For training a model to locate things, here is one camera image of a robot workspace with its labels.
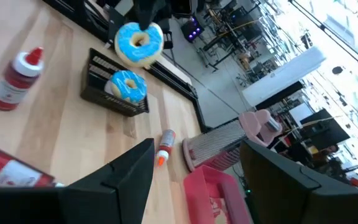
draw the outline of blue frosting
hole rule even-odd
[[[132,36],[135,33],[143,32],[149,35],[149,43],[140,47],[132,45]],[[154,55],[160,50],[162,41],[163,37],[158,32],[157,28],[150,26],[145,31],[141,31],[139,24],[136,22],[125,24],[118,31],[119,50],[132,62],[138,62],[139,60]]]
[[[127,80],[133,80],[135,82],[136,87],[129,87],[126,84]],[[129,101],[131,103],[139,103],[146,97],[147,85],[145,80],[132,71],[116,72],[110,78],[110,81],[113,82],[117,86],[118,90],[121,92],[121,98],[129,98]]]

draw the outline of red packaging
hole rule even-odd
[[[0,150],[0,187],[49,187],[54,179]]]

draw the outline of red box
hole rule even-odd
[[[246,203],[232,176],[208,166],[201,166],[189,174],[183,184],[192,224],[215,224],[217,214],[211,206],[211,198],[215,202],[220,198],[224,200],[221,207],[224,204],[227,210],[225,212],[223,209],[229,217],[227,224],[251,223],[251,215],[247,212]]]
[[[0,150],[0,187],[52,187],[55,178]]]

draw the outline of blue frosted donut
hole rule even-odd
[[[147,85],[144,79],[132,71],[116,72],[111,78],[114,95],[131,102],[139,103],[146,97]]]
[[[163,49],[163,34],[157,24],[142,31],[139,24],[123,25],[116,34],[116,52],[124,62],[135,67],[150,65],[160,56]]]

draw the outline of red cap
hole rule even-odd
[[[44,49],[42,47],[36,47],[25,57],[25,61],[30,65],[38,65],[41,60],[42,52]]]

